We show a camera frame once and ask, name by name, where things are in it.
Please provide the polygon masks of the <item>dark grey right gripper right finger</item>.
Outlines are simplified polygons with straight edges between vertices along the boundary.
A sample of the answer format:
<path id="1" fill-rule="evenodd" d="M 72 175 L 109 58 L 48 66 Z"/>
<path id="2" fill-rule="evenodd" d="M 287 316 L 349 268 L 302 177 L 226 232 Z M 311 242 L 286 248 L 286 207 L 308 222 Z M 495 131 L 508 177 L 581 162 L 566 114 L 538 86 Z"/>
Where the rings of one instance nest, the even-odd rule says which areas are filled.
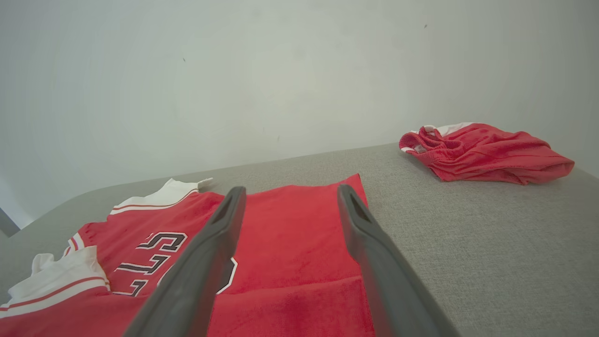
<path id="1" fill-rule="evenodd" d="M 458 331 L 350 185 L 337 190 L 347 251 L 359 264 L 378 337 L 457 337 Z"/>

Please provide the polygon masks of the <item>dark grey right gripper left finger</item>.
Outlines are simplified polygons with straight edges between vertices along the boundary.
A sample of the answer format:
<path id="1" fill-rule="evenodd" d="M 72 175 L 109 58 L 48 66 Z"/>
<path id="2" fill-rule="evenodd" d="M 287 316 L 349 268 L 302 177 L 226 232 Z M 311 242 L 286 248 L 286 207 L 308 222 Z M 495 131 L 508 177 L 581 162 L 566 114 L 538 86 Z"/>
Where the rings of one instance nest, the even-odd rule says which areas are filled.
<path id="1" fill-rule="evenodd" d="M 184 250 L 124 333 L 126 337 L 205 337 L 227 262 L 233 258 L 246 207 L 235 186 Z"/>

